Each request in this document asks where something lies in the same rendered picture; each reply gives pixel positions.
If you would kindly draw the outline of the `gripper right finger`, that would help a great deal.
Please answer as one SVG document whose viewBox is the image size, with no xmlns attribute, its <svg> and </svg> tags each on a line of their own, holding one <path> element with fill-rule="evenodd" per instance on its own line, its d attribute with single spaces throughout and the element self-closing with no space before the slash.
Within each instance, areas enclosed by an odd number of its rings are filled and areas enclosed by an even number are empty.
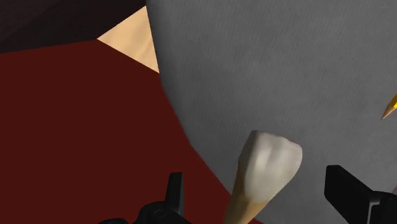
<svg viewBox="0 0 397 224">
<path fill-rule="evenodd" d="M 326 167 L 324 196 L 348 224 L 397 224 L 397 195 L 372 190 L 340 165 Z"/>
</svg>

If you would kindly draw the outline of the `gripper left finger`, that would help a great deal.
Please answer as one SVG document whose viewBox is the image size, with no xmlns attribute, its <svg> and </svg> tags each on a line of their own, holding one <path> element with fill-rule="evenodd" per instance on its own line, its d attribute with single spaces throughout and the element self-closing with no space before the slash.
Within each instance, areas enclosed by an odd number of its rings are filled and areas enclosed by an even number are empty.
<svg viewBox="0 0 397 224">
<path fill-rule="evenodd" d="M 183 173 L 169 174 L 165 199 L 143 206 L 132 224 L 192 224 L 183 217 Z"/>
</svg>

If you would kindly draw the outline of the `white tooth model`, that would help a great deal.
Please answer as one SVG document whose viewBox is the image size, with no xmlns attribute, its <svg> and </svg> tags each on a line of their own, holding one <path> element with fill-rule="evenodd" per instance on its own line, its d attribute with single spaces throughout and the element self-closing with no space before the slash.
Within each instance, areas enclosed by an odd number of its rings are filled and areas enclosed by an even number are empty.
<svg viewBox="0 0 397 224">
<path fill-rule="evenodd" d="M 248 224 L 294 177 L 302 147 L 285 137 L 251 131 L 239 155 L 223 224 Z"/>
</svg>

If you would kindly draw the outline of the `yellow pencil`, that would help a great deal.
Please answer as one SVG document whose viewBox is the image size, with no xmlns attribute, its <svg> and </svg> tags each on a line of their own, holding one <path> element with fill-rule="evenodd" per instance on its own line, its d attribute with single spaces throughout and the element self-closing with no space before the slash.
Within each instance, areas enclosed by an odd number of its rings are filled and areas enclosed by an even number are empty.
<svg viewBox="0 0 397 224">
<path fill-rule="evenodd" d="M 390 102 L 387 104 L 387 107 L 385 108 L 381 119 L 385 119 L 387 116 L 389 116 L 395 109 L 397 109 L 397 94 L 390 100 Z"/>
</svg>

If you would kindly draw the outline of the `red robot stand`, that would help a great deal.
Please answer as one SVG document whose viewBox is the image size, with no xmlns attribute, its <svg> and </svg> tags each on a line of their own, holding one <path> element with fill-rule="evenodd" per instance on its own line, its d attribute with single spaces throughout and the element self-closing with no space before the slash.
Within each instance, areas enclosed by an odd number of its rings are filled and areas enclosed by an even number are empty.
<svg viewBox="0 0 397 224">
<path fill-rule="evenodd" d="M 156 72 L 100 41 L 0 54 L 0 224 L 134 221 L 172 172 L 185 217 L 221 224 L 229 193 Z"/>
</svg>

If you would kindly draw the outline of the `grey rounded table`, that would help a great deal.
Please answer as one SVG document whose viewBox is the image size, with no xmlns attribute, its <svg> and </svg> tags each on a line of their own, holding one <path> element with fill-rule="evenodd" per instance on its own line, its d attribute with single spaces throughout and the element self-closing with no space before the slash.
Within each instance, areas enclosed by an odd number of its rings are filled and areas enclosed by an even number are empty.
<svg viewBox="0 0 397 224">
<path fill-rule="evenodd" d="M 338 164 L 397 186 L 397 0 L 146 0 L 160 79 L 195 151 L 231 190 L 252 130 L 303 150 L 263 224 L 345 224 L 324 197 Z"/>
</svg>

